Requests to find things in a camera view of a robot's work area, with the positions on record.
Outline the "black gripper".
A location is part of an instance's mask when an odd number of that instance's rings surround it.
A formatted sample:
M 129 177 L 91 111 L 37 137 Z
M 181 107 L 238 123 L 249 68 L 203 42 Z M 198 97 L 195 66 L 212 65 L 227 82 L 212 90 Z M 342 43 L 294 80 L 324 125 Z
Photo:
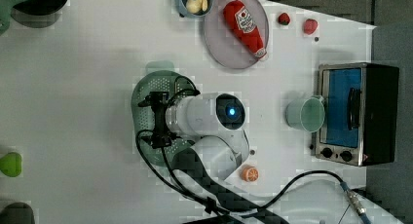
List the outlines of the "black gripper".
M 176 139 L 176 134 L 169 130 L 166 122 L 166 111 L 169 107 L 168 92 L 150 92 L 139 107 L 150 107 L 155 117 L 155 127 L 151 130 L 151 136 L 143 136 L 142 139 L 153 149 L 170 147 Z

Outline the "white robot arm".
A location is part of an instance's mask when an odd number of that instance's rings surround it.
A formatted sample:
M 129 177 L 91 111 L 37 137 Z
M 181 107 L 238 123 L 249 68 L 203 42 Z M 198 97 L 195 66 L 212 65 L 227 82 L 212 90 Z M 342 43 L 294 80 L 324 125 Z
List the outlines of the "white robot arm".
M 152 91 L 134 94 L 135 143 L 142 159 L 170 188 L 200 203 L 214 223 L 400 224 L 328 170 L 301 173 L 271 196 L 228 183 L 253 181 L 244 106 L 233 95 Z

